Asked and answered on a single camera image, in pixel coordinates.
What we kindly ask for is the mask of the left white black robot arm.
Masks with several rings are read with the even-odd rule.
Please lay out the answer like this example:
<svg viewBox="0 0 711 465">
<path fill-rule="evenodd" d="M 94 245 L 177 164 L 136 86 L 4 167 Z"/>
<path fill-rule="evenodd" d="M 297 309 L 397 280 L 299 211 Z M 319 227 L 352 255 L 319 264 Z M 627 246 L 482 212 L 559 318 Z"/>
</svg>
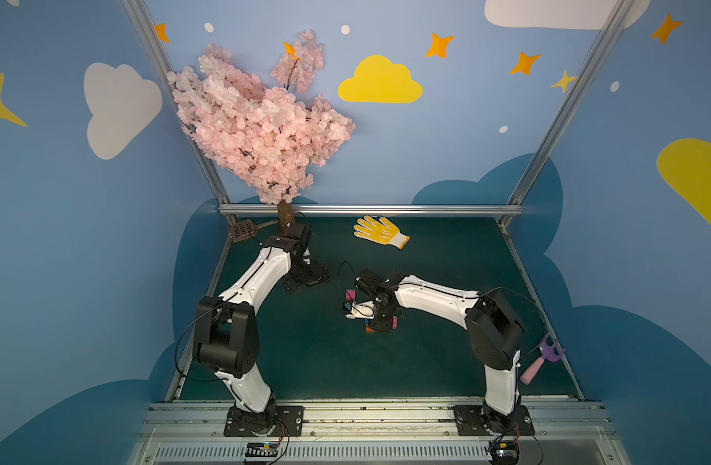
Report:
<svg viewBox="0 0 711 465">
<path fill-rule="evenodd" d="M 280 281 L 295 290 L 329 281 L 327 266 L 311 258 L 310 235 L 303 227 L 268 238 L 252 265 L 232 286 L 198 303 L 193 360 L 211 369 L 234 398 L 227 413 L 227 436 L 267 436 L 278 427 L 275 394 L 257 365 L 257 315 Z"/>
</svg>

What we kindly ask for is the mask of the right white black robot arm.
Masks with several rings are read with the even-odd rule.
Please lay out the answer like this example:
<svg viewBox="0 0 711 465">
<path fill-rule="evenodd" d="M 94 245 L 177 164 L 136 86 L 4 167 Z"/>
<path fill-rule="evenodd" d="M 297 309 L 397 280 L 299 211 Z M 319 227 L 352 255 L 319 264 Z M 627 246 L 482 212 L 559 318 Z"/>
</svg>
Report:
<svg viewBox="0 0 711 465">
<path fill-rule="evenodd" d="M 525 329 L 501 290 L 458 290 L 401 272 L 383 277 L 371 269 L 355 277 L 355 287 L 369 300 L 353 303 L 351 317 L 368 320 L 372 331 L 392 331 L 399 309 L 423 311 L 465 329 L 475 357 L 484 366 L 481 418 L 485 427 L 495 434 L 520 429 L 524 414 L 518 363 Z"/>
</svg>

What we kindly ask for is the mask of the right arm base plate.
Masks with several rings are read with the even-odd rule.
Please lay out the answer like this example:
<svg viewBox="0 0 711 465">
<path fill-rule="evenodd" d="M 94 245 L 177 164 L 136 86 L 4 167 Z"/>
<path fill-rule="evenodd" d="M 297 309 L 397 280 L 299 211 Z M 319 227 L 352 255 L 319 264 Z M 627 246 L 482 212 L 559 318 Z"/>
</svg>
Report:
<svg viewBox="0 0 711 465">
<path fill-rule="evenodd" d="M 452 411 L 460 436 L 535 436 L 529 410 L 521 404 L 507 416 L 487 405 L 456 405 Z"/>
</svg>

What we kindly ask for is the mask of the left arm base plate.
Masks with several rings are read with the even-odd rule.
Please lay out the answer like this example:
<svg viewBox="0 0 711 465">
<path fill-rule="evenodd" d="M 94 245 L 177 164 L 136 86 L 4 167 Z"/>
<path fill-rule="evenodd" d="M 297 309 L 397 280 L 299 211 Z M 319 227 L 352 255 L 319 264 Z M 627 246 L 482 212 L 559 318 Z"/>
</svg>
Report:
<svg viewBox="0 0 711 465">
<path fill-rule="evenodd" d="M 285 436 L 299 437 L 303 415 L 302 406 L 279 406 L 275 411 L 266 409 L 262 413 L 245 412 L 232 406 L 227 412 L 223 434 L 225 437 L 278 437 L 285 430 Z"/>
</svg>

